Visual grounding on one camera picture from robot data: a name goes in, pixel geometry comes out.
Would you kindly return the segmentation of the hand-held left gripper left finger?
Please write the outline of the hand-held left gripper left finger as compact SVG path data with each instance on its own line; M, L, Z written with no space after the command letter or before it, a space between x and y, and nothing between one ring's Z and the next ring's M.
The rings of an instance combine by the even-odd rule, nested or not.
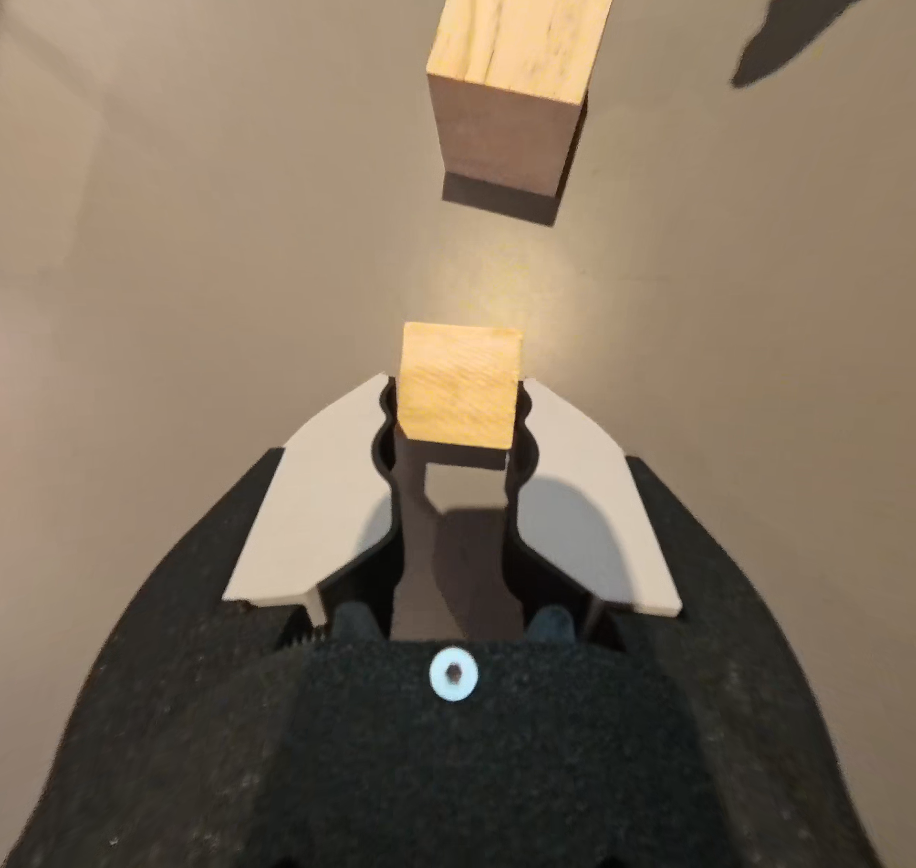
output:
M393 380L377 373L302 424L276 470L223 589L225 602L303 606L328 626L359 564L396 536L381 439Z

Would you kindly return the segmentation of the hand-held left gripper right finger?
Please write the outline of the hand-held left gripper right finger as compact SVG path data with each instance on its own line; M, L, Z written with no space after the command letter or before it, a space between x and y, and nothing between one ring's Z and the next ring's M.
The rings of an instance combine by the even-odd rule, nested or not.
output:
M507 586L526 624L551 605L576 631L592 631L607 609L681 614L624 450L534 378L520 383L507 496Z

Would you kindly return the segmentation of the small wooden cube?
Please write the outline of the small wooden cube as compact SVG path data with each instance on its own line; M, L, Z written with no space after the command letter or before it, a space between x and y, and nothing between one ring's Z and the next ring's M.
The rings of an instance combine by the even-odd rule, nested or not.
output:
M406 322L397 432L417 458L504 471L518 414L524 334L512 327Z

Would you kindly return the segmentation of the large wooden cube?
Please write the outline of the large wooden cube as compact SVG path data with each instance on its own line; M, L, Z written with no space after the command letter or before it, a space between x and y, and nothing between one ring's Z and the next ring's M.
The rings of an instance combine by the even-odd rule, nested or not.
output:
M426 64L445 171L555 198L613 0L445 0Z

